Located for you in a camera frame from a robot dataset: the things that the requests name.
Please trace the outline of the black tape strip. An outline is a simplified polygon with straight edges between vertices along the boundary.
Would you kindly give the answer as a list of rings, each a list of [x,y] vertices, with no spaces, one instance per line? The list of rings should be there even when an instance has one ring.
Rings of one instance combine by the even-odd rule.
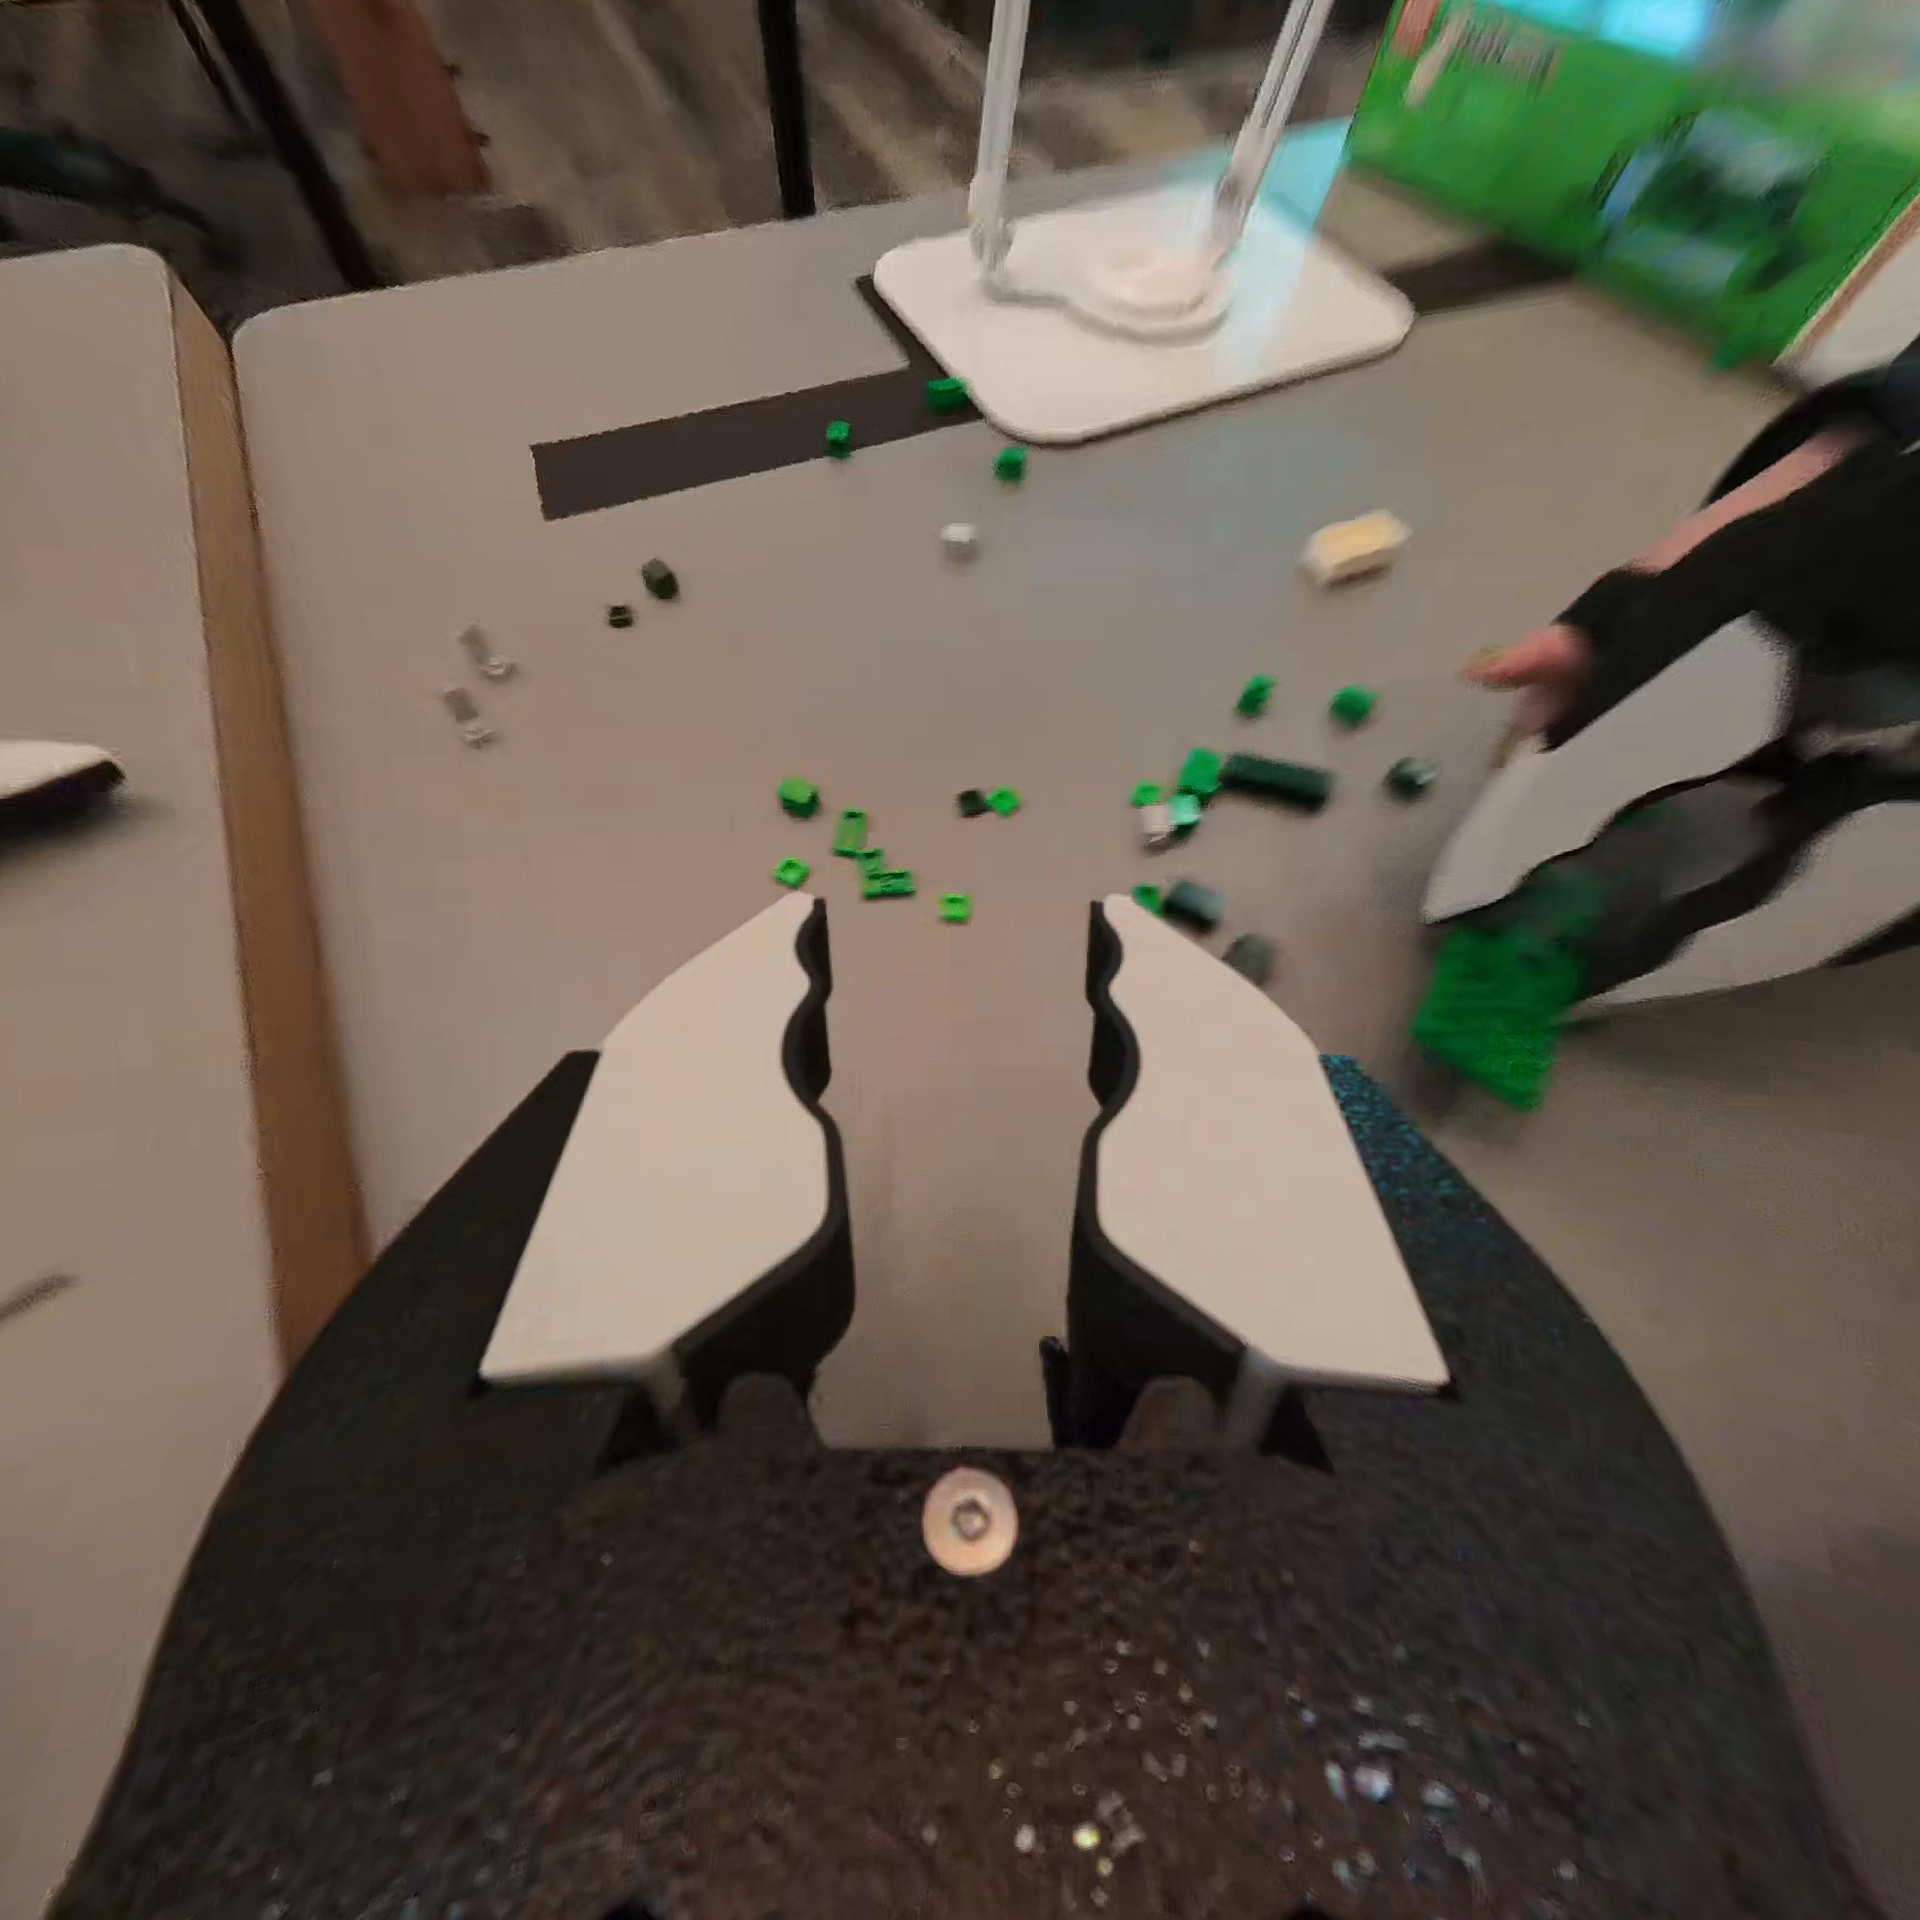
[[[1565,261],[1502,239],[1380,271],[1418,320],[1549,291],[1572,276]],[[980,420],[972,397],[928,395],[944,371],[880,299],[871,274],[855,279],[855,293],[900,349],[898,369],[534,444],[541,517],[607,512]]]

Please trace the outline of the person's right hand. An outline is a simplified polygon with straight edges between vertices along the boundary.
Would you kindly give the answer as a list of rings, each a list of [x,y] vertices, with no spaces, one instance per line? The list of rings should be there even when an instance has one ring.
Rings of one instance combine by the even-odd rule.
[[[1809,488],[1825,471],[1844,464],[1865,445],[1865,432],[1852,425],[1825,427],[1790,449],[1781,460],[1746,479],[1669,535],[1647,545],[1624,564],[1630,575],[1660,575],[1716,538],[1740,519],[1757,517],[1790,495]],[[1478,689],[1513,690],[1527,697],[1522,731],[1542,735],[1577,697],[1588,677],[1593,635],[1575,620],[1553,620],[1527,639],[1485,651],[1462,668],[1462,680]]]

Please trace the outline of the white book stand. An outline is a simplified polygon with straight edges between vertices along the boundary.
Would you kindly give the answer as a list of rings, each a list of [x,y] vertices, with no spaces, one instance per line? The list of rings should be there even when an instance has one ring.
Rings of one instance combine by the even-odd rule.
[[[1398,349],[1412,306],[1312,227],[1260,210],[1329,3],[1289,5],[1212,187],[1020,221],[1010,204],[1030,7],[997,3],[962,232],[894,248],[877,298],[998,432],[1101,442]]]

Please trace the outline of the tan rectangular brick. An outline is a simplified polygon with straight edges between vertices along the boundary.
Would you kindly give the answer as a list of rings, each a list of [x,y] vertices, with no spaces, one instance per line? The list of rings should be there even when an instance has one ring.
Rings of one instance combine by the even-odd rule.
[[[1305,579],[1329,591],[1389,571],[1407,552],[1410,529],[1398,514],[1377,509],[1314,530],[1300,555]]]

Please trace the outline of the wood-edged grey table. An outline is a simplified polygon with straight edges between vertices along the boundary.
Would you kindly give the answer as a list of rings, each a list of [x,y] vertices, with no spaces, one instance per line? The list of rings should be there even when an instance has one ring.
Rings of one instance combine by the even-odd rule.
[[[225,344],[152,252],[2,272],[2,1890],[41,1916],[207,1511],[358,1281]]]

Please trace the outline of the green toy box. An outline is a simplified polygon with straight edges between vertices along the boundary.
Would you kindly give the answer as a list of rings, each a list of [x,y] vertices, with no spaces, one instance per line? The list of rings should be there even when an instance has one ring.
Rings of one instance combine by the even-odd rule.
[[[1914,141],[1914,5],[1396,5],[1349,157],[1725,367],[1831,378],[1914,333]]]

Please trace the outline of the scattered green toy bricks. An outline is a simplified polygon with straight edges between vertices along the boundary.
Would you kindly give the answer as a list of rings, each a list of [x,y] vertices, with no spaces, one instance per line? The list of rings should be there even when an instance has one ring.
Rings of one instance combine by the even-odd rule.
[[[1278,936],[1281,851],[1394,756],[1384,671],[1345,651],[1377,588],[1314,588],[1326,521],[1394,508],[1309,391],[1069,449],[985,418],[544,519],[644,648],[618,692],[628,868],[673,931],[770,868],[829,905],[877,994],[1033,985],[1092,897],[1212,892]],[[972,521],[968,564],[938,533]]]

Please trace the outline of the green brick plate assembly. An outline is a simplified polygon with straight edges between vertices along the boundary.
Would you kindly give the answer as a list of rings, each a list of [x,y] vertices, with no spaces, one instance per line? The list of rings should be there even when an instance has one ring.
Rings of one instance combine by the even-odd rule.
[[[1516,1113],[1542,1105],[1561,1028],[1586,993],[1601,922],[1598,876],[1549,866],[1447,929],[1410,1040],[1426,1060]]]

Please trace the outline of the spare hand-held gripper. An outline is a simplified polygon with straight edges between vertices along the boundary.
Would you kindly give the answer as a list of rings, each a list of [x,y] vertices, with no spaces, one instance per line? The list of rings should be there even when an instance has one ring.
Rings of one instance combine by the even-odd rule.
[[[2,744],[2,836],[62,825],[108,803],[125,783],[103,749],[60,741]]]

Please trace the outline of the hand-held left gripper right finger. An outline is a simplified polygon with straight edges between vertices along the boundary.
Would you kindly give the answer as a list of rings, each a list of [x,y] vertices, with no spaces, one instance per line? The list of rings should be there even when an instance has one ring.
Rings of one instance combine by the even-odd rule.
[[[1450,1371],[1318,1050],[1129,897],[1087,911],[1087,1127],[1064,1444],[1196,1384],[1231,1449],[1289,1449],[1312,1387],[1432,1400]]]

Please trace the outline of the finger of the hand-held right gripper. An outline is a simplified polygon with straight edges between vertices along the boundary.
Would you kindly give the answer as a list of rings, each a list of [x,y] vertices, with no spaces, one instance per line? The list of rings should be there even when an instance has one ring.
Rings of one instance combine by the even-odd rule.
[[[1669,803],[1753,784],[1743,769],[1782,747],[1792,661],[1785,641],[1735,623],[1684,655],[1564,746],[1520,754],[1488,783],[1438,857],[1423,920],[1447,923],[1506,900],[1538,868],[1580,855]],[[1812,759],[1774,784],[1762,840],[1725,881],[1759,884],[1741,923],[1832,917],[1832,764]]]
[[[1660,795],[1570,868],[1605,888],[1570,1023],[1881,954],[1914,929],[1914,795]]]

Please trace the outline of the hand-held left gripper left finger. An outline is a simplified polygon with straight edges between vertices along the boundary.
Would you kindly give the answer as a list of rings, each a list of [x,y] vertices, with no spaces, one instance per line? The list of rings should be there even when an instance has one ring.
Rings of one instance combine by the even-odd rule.
[[[857,1298],[826,905],[786,895],[614,1023],[478,1365],[634,1385],[709,1427],[743,1381],[809,1411]]]

